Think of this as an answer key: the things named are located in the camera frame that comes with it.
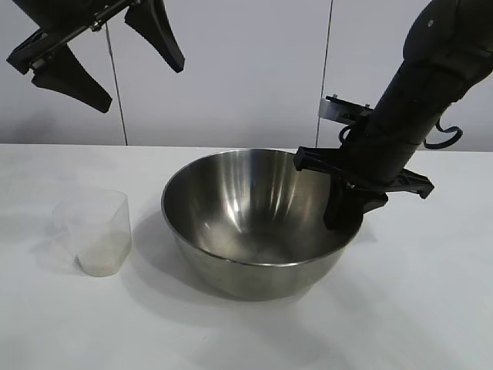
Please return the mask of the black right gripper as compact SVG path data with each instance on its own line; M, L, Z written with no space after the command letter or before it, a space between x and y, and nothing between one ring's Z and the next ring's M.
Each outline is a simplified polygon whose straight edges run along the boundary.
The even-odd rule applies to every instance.
M344 127L339 148L301 146L296 170L330 175L323 215L328 230L356 230L363 213L384 207L387 193L407 192L425 199L434 189L424 175L405 167L435 125L435 115L399 113L392 119L371 115Z

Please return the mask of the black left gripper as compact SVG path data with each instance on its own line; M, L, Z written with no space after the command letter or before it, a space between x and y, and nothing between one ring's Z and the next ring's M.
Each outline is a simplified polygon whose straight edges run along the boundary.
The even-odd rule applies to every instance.
M125 23L141 35L174 72L184 69L185 57L162 0L21 0L15 5L39 28L12 50L7 62L20 73L27 73L36 63L32 77L35 86L69 96L101 113L109 111L112 97L88 74L66 44L88 29L100 30L122 10L129 8Z

